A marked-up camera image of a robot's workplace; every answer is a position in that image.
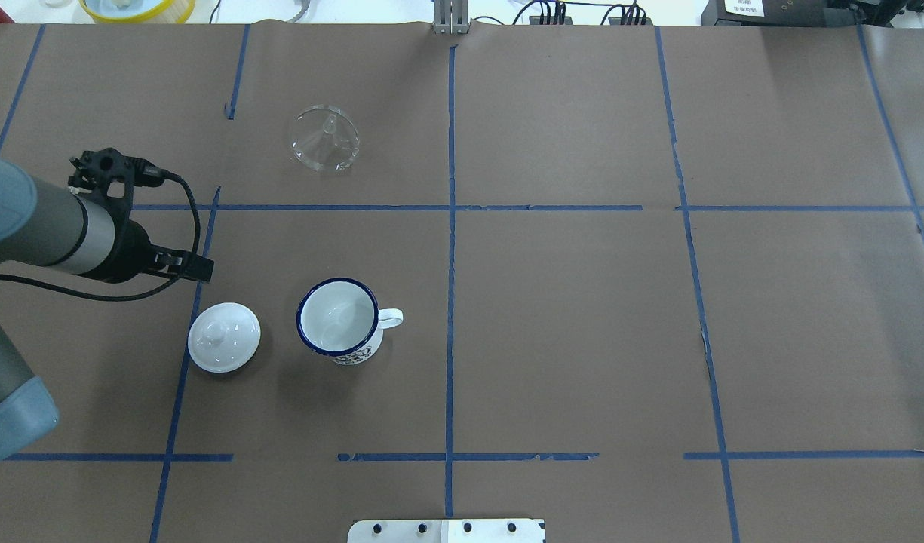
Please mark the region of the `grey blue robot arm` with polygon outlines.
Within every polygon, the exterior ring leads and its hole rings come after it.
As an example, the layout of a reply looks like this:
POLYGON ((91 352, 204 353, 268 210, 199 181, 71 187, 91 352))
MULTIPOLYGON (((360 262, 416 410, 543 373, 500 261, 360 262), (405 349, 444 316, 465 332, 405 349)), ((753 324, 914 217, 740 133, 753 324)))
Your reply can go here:
MULTIPOLYGON (((210 281, 214 264, 200 251, 201 220, 185 179, 113 148, 82 152, 71 162, 75 172, 59 188, 0 158, 0 265, 23 262, 103 283, 124 283, 141 274, 163 278, 164 287, 182 279, 210 281), (158 188, 167 181, 182 186, 192 211, 189 250, 152 244, 130 217, 135 189, 158 188)), ((0 281, 79 299, 112 300, 24 276, 0 274, 0 281)), ((0 324, 0 461, 40 440, 58 422, 47 386, 0 324)))

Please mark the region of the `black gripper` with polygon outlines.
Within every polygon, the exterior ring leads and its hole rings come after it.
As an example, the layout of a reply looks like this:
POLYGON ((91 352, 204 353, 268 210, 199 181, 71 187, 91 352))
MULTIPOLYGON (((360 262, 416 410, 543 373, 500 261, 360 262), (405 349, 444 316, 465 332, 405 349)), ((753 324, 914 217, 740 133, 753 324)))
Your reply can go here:
POLYGON ((106 283, 124 283, 141 274, 172 278, 181 268, 182 279, 210 283, 215 265, 209 258, 152 244, 146 230, 130 219, 109 257, 93 269, 92 278, 106 283))

